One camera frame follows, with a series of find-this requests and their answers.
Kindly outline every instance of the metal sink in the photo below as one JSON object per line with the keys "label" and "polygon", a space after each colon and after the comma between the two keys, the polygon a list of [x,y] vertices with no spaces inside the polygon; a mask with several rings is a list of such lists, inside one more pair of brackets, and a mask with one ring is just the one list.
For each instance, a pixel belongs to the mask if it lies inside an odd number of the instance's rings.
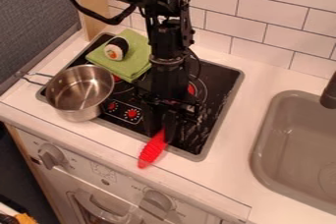
{"label": "metal sink", "polygon": [[283,196],[336,215],[336,110],[285,91],[268,109],[252,151],[257,179]]}

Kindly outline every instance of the green towel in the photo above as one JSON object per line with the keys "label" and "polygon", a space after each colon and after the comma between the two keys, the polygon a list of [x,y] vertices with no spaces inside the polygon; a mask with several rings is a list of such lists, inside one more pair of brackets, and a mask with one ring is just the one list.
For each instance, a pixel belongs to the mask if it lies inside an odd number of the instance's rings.
{"label": "green towel", "polygon": [[125,38],[130,46],[129,52],[122,61],[113,61],[105,56],[104,47],[108,41],[86,55],[86,60],[131,83],[151,67],[148,39],[130,29],[125,29],[116,36]]}

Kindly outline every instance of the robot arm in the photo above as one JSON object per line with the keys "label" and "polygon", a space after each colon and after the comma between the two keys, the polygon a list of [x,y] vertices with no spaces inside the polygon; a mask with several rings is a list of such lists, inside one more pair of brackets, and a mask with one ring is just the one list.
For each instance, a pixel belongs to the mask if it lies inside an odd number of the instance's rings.
{"label": "robot arm", "polygon": [[[192,29],[190,0],[118,0],[129,3],[130,7],[120,15],[107,19],[82,7],[76,0],[70,0],[77,9],[86,15],[109,25],[118,25],[136,7],[145,18],[152,68],[143,82],[137,82],[139,98],[143,104],[144,126],[147,134],[153,136],[162,127],[166,128],[166,140],[172,141],[181,122],[187,118],[196,121],[199,102],[188,93],[190,67],[188,59],[196,58],[189,49],[194,43],[195,31]],[[194,107],[192,116],[186,107]]]}

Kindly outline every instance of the wire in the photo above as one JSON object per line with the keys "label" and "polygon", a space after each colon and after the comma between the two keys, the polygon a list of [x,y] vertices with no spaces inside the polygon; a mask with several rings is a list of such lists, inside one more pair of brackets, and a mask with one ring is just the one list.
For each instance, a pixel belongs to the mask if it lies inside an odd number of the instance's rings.
{"label": "wire", "polygon": [[194,59],[197,60],[197,63],[198,63],[198,71],[197,71],[197,75],[195,76],[194,80],[198,80],[199,79],[199,76],[200,76],[200,73],[201,73],[201,63],[200,63],[200,60],[198,58],[198,56],[196,56],[196,54],[193,52],[192,49],[189,48],[189,52],[190,54],[194,57]]}
{"label": "wire", "polygon": [[135,9],[136,9],[136,5],[130,5],[130,7],[128,7],[127,9],[125,9],[121,14],[113,17],[113,18],[106,18],[103,17],[93,11],[91,11],[90,9],[87,9],[83,6],[81,6],[76,0],[70,0],[71,3],[82,13],[84,13],[87,16],[90,16],[92,18],[95,18],[105,24],[108,25],[118,25],[119,23],[121,23],[125,18],[127,18]]}

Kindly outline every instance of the red spatula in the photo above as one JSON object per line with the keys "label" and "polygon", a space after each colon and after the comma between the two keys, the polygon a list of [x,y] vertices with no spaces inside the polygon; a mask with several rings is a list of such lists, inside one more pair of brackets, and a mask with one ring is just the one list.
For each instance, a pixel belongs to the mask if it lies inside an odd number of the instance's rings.
{"label": "red spatula", "polygon": [[163,128],[151,140],[149,140],[142,150],[138,161],[139,168],[143,169],[156,160],[156,158],[167,146],[167,142],[165,142],[164,139],[165,130]]}

